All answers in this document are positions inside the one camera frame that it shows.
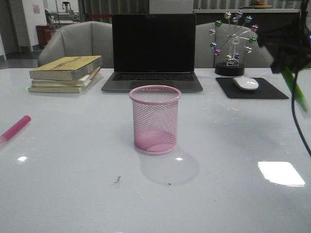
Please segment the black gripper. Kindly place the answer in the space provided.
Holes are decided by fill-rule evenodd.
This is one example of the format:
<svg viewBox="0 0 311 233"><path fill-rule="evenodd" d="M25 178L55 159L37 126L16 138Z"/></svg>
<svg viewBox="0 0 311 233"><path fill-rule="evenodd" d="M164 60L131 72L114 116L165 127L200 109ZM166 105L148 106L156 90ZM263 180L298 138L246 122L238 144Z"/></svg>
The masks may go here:
<svg viewBox="0 0 311 233"><path fill-rule="evenodd" d="M258 45L265 47L272 56L270 68L273 73L286 68L294 73L311 64L311 39L306 16L300 15L281 28L258 32Z"/></svg>

